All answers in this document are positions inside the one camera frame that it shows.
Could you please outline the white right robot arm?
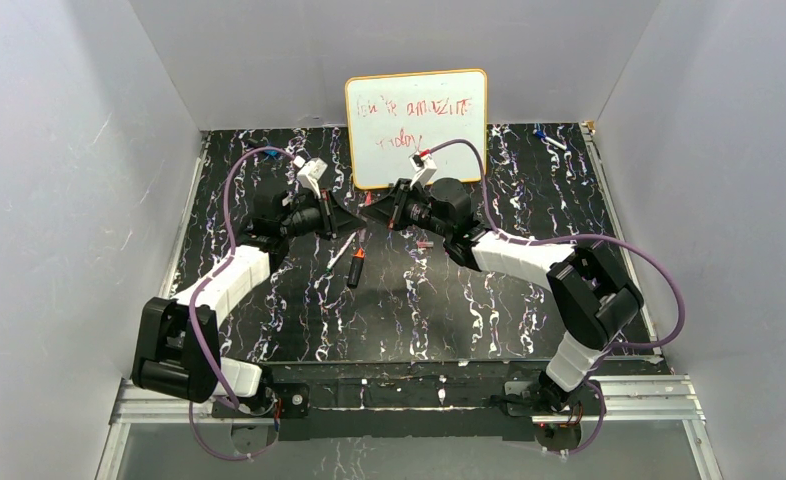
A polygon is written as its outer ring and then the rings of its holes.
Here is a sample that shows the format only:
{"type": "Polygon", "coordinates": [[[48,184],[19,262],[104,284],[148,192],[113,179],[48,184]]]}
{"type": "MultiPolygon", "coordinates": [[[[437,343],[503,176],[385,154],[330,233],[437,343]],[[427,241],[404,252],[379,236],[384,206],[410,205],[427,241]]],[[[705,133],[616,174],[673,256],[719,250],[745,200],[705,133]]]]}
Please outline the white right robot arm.
{"type": "Polygon", "coordinates": [[[471,196],[456,179],[438,180],[430,188],[401,179],[361,212],[390,230],[418,227],[442,237],[445,252],[462,267],[508,275],[551,292],[565,334],[528,395],[512,397],[536,410],[568,406],[644,305],[639,289],[605,241],[514,243],[477,217],[471,196]]]}

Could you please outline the white green-tipped pen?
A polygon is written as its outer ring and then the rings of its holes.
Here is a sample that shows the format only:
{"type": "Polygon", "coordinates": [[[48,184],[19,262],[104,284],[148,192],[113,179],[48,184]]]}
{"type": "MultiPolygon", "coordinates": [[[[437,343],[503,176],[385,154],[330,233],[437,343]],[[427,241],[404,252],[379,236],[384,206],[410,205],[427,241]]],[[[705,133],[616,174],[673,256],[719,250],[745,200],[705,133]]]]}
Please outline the white green-tipped pen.
{"type": "Polygon", "coordinates": [[[357,233],[353,232],[347,238],[347,240],[344,242],[344,244],[339,248],[339,250],[328,261],[328,263],[326,264],[326,272],[327,273],[330,273],[334,269],[334,267],[337,265],[337,263],[342,259],[342,257],[345,255],[345,253],[349,250],[349,248],[354,243],[354,240],[355,240],[356,236],[357,236],[357,233]]]}

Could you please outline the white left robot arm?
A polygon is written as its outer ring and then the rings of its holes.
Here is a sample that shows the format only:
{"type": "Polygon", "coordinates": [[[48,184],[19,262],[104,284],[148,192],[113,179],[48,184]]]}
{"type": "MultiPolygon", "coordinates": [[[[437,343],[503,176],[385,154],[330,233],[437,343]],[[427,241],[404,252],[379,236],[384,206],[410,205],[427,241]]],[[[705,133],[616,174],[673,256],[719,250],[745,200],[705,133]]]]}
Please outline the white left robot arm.
{"type": "Polygon", "coordinates": [[[278,270],[292,239],[313,234],[334,240],[365,226],[326,189],[256,195],[233,251],[187,289],[144,305],[132,382],[193,403],[218,397],[237,403],[258,396],[263,367],[222,356],[220,325],[278,270]]]}

